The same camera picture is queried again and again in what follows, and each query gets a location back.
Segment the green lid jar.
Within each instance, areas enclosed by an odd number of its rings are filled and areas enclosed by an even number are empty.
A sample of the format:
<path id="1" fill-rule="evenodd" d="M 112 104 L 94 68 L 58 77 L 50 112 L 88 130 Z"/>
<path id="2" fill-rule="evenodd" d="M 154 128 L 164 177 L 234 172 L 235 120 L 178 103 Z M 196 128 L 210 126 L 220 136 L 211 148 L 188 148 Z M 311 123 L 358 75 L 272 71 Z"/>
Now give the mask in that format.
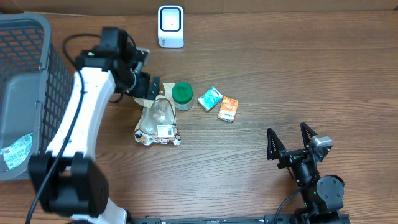
<path id="1" fill-rule="evenodd" d="M 172 88 L 172 98 L 176 109 L 189 110 L 193 106 L 193 89 L 188 83 L 177 83 Z"/>

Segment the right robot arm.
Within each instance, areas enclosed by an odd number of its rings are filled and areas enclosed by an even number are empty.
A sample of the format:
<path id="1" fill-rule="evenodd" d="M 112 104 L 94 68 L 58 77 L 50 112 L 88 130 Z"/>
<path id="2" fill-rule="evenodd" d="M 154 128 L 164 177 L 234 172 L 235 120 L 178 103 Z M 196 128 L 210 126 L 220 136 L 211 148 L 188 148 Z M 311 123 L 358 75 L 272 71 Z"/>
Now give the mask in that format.
<path id="1" fill-rule="evenodd" d="M 342 215 L 345 183 L 337 175 L 320 176 L 317 164 L 322 162 L 333 147 L 331 137 L 319 135 L 306 123 L 300 124 L 303 148 L 288 151 L 272 128 L 267 129 L 267 159 L 278 160 L 279 169 L 287 169 L 298 189 L 289 195 L 273 215 L 266 216 L 269 223 L 349 223 Z M 304 207 L 291 215 L 281 215 L 283 207 L 300 194 Z"/>

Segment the grey plastic basket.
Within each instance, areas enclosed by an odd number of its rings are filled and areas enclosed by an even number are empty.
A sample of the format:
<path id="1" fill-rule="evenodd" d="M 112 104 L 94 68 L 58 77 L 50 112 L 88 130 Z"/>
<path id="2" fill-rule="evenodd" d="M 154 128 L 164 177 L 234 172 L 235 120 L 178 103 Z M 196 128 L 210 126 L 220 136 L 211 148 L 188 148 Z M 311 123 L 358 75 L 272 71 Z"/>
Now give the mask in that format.
<path id="1" fill-rule="evenodd" d="M 28 179 L 32 155 L 55 136 L 72 93 L 73 75 L 52 43 L 49 22 L 31 13 L 1 15 L 1 149 L 33 134 L 27 159 L 9 170 L 1 155 L 1 180 Z"/>

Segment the orange tissue pack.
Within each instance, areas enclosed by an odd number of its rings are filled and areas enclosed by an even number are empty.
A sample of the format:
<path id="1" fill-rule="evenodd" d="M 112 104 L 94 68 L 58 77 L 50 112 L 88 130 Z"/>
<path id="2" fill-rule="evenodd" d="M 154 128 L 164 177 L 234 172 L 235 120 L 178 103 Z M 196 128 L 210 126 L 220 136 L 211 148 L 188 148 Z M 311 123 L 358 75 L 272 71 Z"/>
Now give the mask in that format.
<path id="1" fill-rule="evenodd" d="M 218 119 L 232 123 L 235 120 L 237 108 L 238 100 L 224 96 L 218 113 Z"/>

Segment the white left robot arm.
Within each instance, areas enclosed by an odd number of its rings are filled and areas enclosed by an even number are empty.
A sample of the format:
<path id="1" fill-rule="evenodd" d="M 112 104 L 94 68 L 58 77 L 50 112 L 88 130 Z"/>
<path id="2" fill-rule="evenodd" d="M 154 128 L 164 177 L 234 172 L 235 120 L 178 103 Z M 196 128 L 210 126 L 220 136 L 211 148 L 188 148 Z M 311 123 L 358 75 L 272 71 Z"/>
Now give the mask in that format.
<path id="1" fill-rule="evenodd" d="M 45 152 L 29 159 L 32 205 L 73 223 L 131 223 L 131 214 L 111 201 L 95 163 L 97 135 L 113 94 L 154 100 L 160 79 L 143 71 L 149 50 L 125 30 L 105 27 L 99 39 L 71 60 L 74 83 L 63 119 Z"/>

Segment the large teal wipes pack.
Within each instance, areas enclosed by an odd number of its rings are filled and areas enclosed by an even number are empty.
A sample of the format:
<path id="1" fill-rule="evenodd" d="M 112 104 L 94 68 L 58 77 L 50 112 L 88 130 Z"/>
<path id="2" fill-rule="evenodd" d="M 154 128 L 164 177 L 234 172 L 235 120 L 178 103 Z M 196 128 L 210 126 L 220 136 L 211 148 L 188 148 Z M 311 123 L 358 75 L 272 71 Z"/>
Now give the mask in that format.
<path id="1" fill-rule="evenodd" d="M 8 147 L 1 149 L 1 155 L 9 170 L 21 165 L 28 157 L 33 144 L 33 134 L 26 134 Z"/>

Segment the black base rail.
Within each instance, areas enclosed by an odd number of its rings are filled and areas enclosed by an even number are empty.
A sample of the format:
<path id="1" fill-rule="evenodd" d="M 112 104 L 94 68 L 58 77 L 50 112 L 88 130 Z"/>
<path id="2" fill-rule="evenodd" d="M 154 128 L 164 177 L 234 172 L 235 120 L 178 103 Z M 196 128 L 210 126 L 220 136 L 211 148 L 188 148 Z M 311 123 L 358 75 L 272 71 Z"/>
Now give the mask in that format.
<path id="1" fill-rule="evenodd" d="M 264 217 L 239 217 L 239 218 L 188 218 L 188 219 L 168 219 L 161 220 L 160 218 L 134 218 L 127 223 L 133 224 L 293 224 L 299 223 L 293 215 L 279 215 L 275 222 L 275 215 L 265 215 Z M 342 223 L 351 224 L 349 215 L 341 215 L 341 221 L 337 217 L 332 216 L 318 216 L 309 223 Z"/>

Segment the brown snack bag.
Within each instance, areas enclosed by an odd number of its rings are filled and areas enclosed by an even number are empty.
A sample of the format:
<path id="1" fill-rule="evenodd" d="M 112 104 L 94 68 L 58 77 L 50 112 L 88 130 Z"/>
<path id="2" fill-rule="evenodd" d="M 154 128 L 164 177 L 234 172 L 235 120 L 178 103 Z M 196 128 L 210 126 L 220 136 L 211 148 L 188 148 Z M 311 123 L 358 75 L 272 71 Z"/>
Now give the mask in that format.
<path id="1" fill-rule="evenodd" d="M 172 98 L 174 83 L 162 83 L 155 100 L 134 98 L 143 106 L 135 127 L 134 139 L 145 146 L 162 144 L 179 146 L 181 135 L 177 127 L 176 107 Z"/>

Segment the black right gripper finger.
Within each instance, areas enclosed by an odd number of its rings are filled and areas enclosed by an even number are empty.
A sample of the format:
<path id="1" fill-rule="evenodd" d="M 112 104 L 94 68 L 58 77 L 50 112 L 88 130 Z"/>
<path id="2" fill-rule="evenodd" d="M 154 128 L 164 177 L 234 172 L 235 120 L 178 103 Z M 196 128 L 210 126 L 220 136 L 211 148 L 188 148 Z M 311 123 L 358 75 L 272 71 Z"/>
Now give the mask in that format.
<path id="1" fill-rule="evenodd" d="M 303 144 L 306 148 L 314 147 L 315 140 L 318 134 L 311 129 L 305 122 L 300 124 L 300 129 L 302 133 Z"/>
<path id="2" fill-rule="evenodd" d="M 285 146 L 282 144 L 277 134 L 272 128 L 267 129 L 267 159 L 280 159 L 286 152 Z"/>

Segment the small teal tissue pack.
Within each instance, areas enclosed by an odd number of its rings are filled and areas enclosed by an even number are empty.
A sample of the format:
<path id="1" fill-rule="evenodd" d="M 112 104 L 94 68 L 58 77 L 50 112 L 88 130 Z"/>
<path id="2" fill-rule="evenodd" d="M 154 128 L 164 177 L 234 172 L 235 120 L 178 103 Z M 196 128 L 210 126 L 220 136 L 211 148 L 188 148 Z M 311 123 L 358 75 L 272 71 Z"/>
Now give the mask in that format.
<path id="1" fill-rule="evenodd" d="M 205 111 L 210 111 L 222 99 L 223 95 L 214 86 L 212 86 L 203 96 L 198 98 L 198 102 L 202 105 Z"/>

